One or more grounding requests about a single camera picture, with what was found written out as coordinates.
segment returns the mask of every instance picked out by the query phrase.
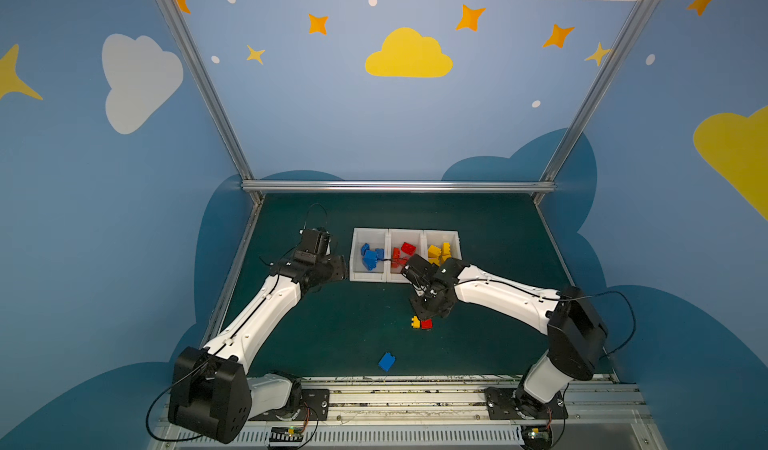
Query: yellow cloud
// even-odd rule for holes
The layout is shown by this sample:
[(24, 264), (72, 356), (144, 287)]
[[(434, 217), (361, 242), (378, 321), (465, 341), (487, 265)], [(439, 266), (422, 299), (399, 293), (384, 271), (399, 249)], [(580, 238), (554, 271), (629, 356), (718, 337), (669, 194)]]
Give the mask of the yellow cloud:
[(768, 219), (768, 107), (751, 117), (717, 114), (707, 118), (694, 133), (694, 145)]
[(377, 77), (436, 78), (446, 75), (453, 61), (440, 43), (412, 28), (398, 28), (384, 40), (382, 50), (370, 54), (366, 70)]

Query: black mounting plate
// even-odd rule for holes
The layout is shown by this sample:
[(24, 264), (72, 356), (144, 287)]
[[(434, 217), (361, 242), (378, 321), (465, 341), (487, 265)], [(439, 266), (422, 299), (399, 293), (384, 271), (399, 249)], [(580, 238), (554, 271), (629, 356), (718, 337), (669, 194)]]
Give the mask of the black mounting plate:
[[(514, 406), (514, 390), (516, 388), (496, 388), (488, 387), (485, 389), (485, 407), (488, 409), (488, 417), (491, 420), (522, 420)], [(557, 392), (550, 403), (543, 404), (542, 410), (534, 419), (549, 420), (547, 408), (552, 410), (552, 420), (562, 420), (568, 418), (568, 410), (565, 405), (558, 405), (563, 401), (563, 394)]]
[[(290, 422), (303, 422), (306, 417), (306, 403), (314, 412), (310, 412), (310, 420), (325, 421), (328, 419), (328, 395), (330, 390), (328, 388), (302, 388), (301, 389), (301, 401), (302, 405), (299, 408), (299, 413), (290, 420)], [(275, 415), (274, 410), (269, 410), (261, 415), (257, 415), (252, 418), (248, 418), (249, 422), (280, 422), (280, 419)]]

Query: green tabletop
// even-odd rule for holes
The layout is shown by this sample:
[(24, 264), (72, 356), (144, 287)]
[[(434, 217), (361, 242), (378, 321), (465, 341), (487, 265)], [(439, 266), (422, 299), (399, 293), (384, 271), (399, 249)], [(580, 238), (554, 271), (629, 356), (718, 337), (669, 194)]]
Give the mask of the green tabletop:
[[(352, 230), (456, 230), (462, 258), (533, 286), (568, 284), (531, 197), (526, 194), (271, 194), (264, 202), (225, 324), (261, 288), (269, 268), (299, 240), (307, 207), (328, 210), (335, 252), (349, 260)], [(308, 227), (325, 223), (310, 212)], [(533, 328), (482, 306), (458, 302), (432, 330), (411, 328), (412, 288), (401, 283), (336, 282), (307, 294), (254, 359), (249, 376), (283, 370), (298, 376), (519, 374), (547, 349)], [(389, 373), (378, 367), (390, 352)]]

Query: dark green mat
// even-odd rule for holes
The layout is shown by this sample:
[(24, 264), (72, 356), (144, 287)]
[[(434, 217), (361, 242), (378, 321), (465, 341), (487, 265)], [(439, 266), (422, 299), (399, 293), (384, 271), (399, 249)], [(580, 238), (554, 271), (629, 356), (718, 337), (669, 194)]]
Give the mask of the dark green mat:
[[(534, 286), (561, 289), (568, 278), (525, 194), (272, 194), (266, 197), (226, 315), (229, 324), (261, 288), (270, 262), (299, 240), (307, 207), (328, 209), (336, 252), (350, 258), (352, 229), (456, 230), (462, 258)], [(308, 227), (323, 225), (312, 208)], [(308, 294), (266, 340), (250, 376), (280, 369), (300, 376), (376, 376), (385, 352), (389, 375), (518, 374), (547, 348), (538, 331), (488, 308), (458, 302), (433, 330), (410, 327), (411, 288), (338, 282)]]

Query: red lego brick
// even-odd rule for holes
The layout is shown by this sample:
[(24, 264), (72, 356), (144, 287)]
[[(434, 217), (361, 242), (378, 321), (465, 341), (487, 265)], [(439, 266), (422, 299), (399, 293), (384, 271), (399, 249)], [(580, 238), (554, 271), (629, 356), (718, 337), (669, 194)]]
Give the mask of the red lego brick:
[(400, 248), (402, 249), (403, 252), (408, 253), (409, 255), (413, 255), (413, 253), (416, 252), (416, 247), (409, 244), (408, 242), (405, 242), (404, 244), (402, 244)]

